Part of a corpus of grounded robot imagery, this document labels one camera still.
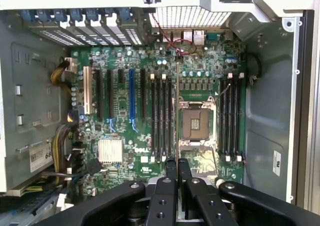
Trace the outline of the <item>perforated metal slot cover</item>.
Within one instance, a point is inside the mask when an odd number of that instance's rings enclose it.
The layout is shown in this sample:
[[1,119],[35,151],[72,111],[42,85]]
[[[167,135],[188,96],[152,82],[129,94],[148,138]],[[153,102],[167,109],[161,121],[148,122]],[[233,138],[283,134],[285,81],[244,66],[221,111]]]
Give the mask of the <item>perforated metal slot cover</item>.
[[46,24],[29,24],[28,28],[51,41],[67,47],[83,46],[84,44],[72,33],[68,32],[66,29],[62,28],[60,25],[55,23]]
[[143,44],[138,30],[138,24],[136,22],[121,21],[119,28],[131,45],[141,46]]
[[85,27],[89,30],[89,36],[101,45],[109,45],[112,43],[104,36],[106,32],[97,22],[87,22]]
[[97,46],[97,42],[92,39],[87,33],[85,33],[82,29],[76,26],[68,26],[66,30],[69,31],[76,39],[79,39],[81,42],[85,42],[90,46]]
[[100,20],[100,24],[103,27],[103,29],[113,38],[115,39],[120,46],[124,46],[124,43],[121,41],[121,39],[107,26],[106,21]]

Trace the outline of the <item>CPU socket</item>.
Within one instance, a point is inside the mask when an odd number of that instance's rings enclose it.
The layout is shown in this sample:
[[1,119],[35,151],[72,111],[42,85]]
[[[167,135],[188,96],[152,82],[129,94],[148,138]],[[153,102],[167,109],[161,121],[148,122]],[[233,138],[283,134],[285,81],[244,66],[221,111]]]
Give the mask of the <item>CPU socket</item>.
[[184,101],[178,103],[180,116],[178,146],[180,150],[213,147],[217,140],[217,106],[212,96],[206,101]]

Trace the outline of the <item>round black case speaker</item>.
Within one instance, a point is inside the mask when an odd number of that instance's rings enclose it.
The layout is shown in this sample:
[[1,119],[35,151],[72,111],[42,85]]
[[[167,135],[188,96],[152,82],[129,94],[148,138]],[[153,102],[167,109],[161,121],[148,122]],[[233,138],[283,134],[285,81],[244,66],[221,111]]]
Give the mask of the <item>round black case speaker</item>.
[[247,53],[247,69],[251,76],[260,78],[262,75],[262,63],[259,56],[255,53]]

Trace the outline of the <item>green Dell motherboard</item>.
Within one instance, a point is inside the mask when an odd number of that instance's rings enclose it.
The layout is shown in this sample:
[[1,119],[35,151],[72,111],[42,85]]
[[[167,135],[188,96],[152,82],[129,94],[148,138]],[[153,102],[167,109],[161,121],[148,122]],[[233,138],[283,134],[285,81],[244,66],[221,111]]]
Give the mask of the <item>green Dell motherboard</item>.
[[[78,72],[72,78],[72,107],[77,111],[79,127],[74,133],[75,146],[84,148],[83,160],[98,159],[98,141],[101,139],[122,140],[122,162],[101,163],[102,169],[93,176],[86,175],[78,180],[79,192],[84,196],[96,196],[123,182],[137,180],[148,183],[153,177],[164,176],[166,161],[186,158],[191,173],[210,181],[243,181],[244,156],[242,162],[235,156],[226,162],[226,93],[223,95],[223,153],[219,155],[219,100],[216,102],[216,143],[205,150],[180,150],[178,129],[180,122],[178,104],[184,101],[206,101],[220,94],[220,80],[237,81],[243,74],[241,86],[241,108],[243,133],[244,119],[244,74],[245,46],[238,41],[211,41],[203,46],[177,43],[174,48],[156,43],[146,47],[104,47],[78,49],[72,53]],[[92,71],[92,114],[84,112],[83,67],[90,66]],[[112,109],[113,117],[108,118],[107,70],[112,70]],[[118,69],[124,70],[125,83],[118,83]],[[138,133],[133,131],[129,121],[129,69],[135,70],[135,124]],[[145,69],[145,119],[141,118],[140,71]],[[102,72],[103,118],[97,117],[96,71]],[[155,75],[155,156],[152,155],[152,100],[150,74]],[[166,74],[166,159],[163,158],[163,93],[162,74]],[[161,153],[157,162],[157,78],[160,78],[160,129]],[[168,79],[172,81],[172,148],[168,157]]]

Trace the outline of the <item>white expansion slot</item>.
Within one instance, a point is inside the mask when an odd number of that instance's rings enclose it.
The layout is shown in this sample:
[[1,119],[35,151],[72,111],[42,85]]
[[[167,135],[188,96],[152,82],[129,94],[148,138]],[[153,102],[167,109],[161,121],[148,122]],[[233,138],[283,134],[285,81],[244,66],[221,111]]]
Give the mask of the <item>white expansion slot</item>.
[[92,68],[90,66],[83,67],[83,101],[84,113],[92,114]]

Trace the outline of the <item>grey metal PC case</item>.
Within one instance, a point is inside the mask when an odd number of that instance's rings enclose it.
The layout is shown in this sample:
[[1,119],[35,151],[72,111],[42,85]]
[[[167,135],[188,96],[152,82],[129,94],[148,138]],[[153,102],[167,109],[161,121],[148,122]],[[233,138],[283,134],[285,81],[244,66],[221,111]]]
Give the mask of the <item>grey metal PC case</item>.
[[[317,8],[317,0],[0,0],[0,197],[65,187],[55,214],[95,197],[79,191],[78,180],[89,174],[84,148],[74,139],[79,128],[72,107],[72,79],[78,73],[74,50],[156,43],[174,48],[175,43],[160,40],[163,29],[223,30],[218,42],[245,46],[243,181],[192,176],[215,189],[224,181],[240,183],[320,215],[320,209],[303,204]],[[100,20],[124,46],[105,32],[111,46],[67,47],[28,28],[55,23],[89,35],[86,23],[101,25]],[[121,21],[138,24],[141,46],[130,44]],[[260,78],[247,69],[247,53],[259,56]],[[29,150],[43,145],[51,146],[53,162],[30,172]],[[281,154],[280,177],[273,173],[274,150]],[[186,216],[179,159],[174,160],[175,226],[205,226],[194,210]]]

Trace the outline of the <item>white certification label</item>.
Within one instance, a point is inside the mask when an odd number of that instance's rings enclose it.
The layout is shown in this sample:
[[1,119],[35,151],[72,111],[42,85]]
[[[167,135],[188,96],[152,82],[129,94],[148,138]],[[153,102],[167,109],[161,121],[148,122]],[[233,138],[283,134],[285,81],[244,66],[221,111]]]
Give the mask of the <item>white certification label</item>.
[[281,161],[282,161],[282,155],[278,151],[274,150],[273,151],[272,171],[278,177],[280,177],[280,174],[281,174]]

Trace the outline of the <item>blue plastic drive carrier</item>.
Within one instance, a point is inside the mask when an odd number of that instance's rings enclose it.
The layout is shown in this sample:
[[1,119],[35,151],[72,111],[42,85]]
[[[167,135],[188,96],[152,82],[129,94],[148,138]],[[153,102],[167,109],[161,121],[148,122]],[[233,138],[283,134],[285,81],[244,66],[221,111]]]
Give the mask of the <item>blue plastic drive carrier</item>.
[[0,197],[0,226],[31,226],[54,215],[65,187],[47,191],[28,192],[22,197]]

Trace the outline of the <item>thin metal locking lever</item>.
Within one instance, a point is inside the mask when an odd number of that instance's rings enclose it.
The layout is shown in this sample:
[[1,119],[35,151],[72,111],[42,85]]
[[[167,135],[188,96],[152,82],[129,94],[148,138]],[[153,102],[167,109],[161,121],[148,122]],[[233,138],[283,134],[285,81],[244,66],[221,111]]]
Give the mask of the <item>thin metal locking lever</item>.
[[220,97],[227,92],[227,90],[229,89],[230,86],[231,86],[231,84],[229,83],[229,84],[222,90],[222,92],[221,92],[218,96],[216,96],[216,98],[215,98],[214,101],[217,102],[217,101],[220,99]]

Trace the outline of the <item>rear port block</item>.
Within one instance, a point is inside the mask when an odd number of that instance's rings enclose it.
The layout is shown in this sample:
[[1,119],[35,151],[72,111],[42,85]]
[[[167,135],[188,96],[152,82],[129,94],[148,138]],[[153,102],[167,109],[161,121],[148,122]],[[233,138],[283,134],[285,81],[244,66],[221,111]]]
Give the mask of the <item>rear port block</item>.
[[217,41],[223,34],[223,30],[202,30],[202,29],[163,29],[159,32],[162,42],[181,43],[182,40],[192,41],[196,45],[203,46],[207,41]]

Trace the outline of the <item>RAM slot with white latches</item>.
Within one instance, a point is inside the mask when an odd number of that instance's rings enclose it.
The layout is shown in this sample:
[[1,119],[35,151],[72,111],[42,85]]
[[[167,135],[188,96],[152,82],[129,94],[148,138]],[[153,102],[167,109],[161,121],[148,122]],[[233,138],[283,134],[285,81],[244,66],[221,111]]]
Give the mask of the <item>RAM slot with white latches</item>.
[[243,160],[243,112],[242,112],[242,79],[243,74],[240,73],[236,81],[236,161],[242,162]]
[[162,148],[163,148],[163,158],[164,160],[167,157],[167,116],[166,116],[166,74],[162,74],[162,130],[163,130],[163,140],[162,140]]
[[230,106],[230,89],[232,89],[232,79],[227,80],[227,91],[225,94],[226,99],[226,153],[225,160],[226,162],[231,161],[230,150],[231,150],[231,106]]
[[152,134],[151,134],[151,149],[152,149],[152,156],[155,157],[155,146],[156,146],[156,126],[155,126],[155,75],[154,74],[150,74],[150,85],[151,85],[151,110],[152,110],[152,115],[151,115],[151,119],[152,119],[152,124],[151,124],[151,130],[152,130]]

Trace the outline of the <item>white barcode label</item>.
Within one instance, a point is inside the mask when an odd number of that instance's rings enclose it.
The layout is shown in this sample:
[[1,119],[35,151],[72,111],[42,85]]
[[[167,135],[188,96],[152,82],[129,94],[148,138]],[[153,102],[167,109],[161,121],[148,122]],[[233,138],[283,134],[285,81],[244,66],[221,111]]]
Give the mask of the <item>white barcode label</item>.
[[51,146],[43,145],[29,150],[30,172],[34,172],[43,166],[53,163]]

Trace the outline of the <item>long black expansion slot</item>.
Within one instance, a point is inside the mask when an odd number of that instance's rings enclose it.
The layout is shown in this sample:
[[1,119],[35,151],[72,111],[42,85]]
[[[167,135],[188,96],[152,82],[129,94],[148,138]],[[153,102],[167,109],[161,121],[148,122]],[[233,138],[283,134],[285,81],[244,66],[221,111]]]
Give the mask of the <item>long black expansion slot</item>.
[[146,70],[140,70],[140,114],[141,118],[146,117]]
[[97,106],[97,117],[99,120],[103,118],[103,78],[101,70],[96,71],[96,106]]
[[112,70],[108,69],[106,72],[107,77],[107,102],[108,102],[108,118],[113,117],[113,79]]

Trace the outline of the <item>blue expansion slot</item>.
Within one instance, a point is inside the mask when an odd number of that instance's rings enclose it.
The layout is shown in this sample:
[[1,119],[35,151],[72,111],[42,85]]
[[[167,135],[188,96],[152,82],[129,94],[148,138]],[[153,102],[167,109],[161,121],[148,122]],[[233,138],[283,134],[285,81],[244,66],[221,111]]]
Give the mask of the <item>blue expansion slot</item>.
[[136,127],[136,93],[135,93],[135,70],[129,69],[129,122],[133,131],[138,133]]

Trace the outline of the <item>silver chipset heatsink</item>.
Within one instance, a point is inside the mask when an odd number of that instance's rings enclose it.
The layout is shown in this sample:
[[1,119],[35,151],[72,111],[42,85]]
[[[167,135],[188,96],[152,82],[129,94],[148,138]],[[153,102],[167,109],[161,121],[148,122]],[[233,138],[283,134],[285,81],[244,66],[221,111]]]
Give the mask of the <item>silver chipset heatsink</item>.
[[123,142],[121,139],[101,139],[97,145],[100,163],[120,163],[123,161]]

